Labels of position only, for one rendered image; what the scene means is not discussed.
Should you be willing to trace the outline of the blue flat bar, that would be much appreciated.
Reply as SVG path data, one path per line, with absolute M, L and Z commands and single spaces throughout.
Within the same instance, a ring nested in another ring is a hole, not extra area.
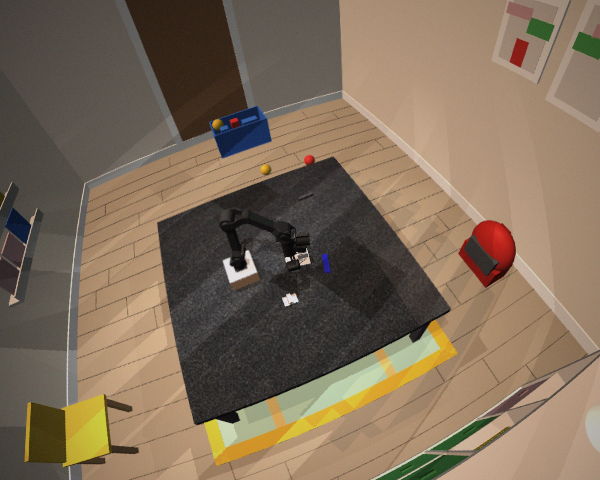
M 331 273 L 331 272 L 330 272 L 330 266 L 329 266 L 328 255 L 327 255 L 327 254 L 323 254 L 323 255 L 322 255 L 322 258 L 323 258 L 323 264 L 324 264 L 324 270 L 325 270 L 325 273 Z

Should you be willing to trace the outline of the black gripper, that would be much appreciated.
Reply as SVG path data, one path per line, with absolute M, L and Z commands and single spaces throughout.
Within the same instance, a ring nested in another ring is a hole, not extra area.
M 295 259 L 295 256 L 293 253 L 293 251 L 295 250 L 295 246 L 293 245 L 293 247 L 291 249 L 282 248 L 282 250 L 284 253 L 284 257 L 290 257 L 290 260 L 291 260 L 286 263 L 288 272 L 300 269 L 301 268 L 300 262 L 299 262 L 299 260 Z

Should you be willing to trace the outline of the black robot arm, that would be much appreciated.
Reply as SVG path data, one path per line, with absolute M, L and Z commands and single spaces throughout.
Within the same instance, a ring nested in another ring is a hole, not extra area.
M 241 218 L 235 220 L 235 214 L 242 215 Z M 284 221 L 273 221 L 258 214 L 251 212 L 249 209 L 228 209 L 221 213 L 219 226 L 225 231 L 227 239 L 231 247 L 231 255 L 229 266 L 235 269 L 235 272 L 248 269 L 245 244 L 239 242 L 236 232 L 237 227 L 243 224 L 250 224 L 260 229 L 271 232 L 276 237 L 276 242 L 281 242 L 284 249 L 291 249 L 293 245 L 296 252 L 306 252 L 306 245 L 310 245 L 310 237 L 308 232 L 296 233 L 296 228 Z

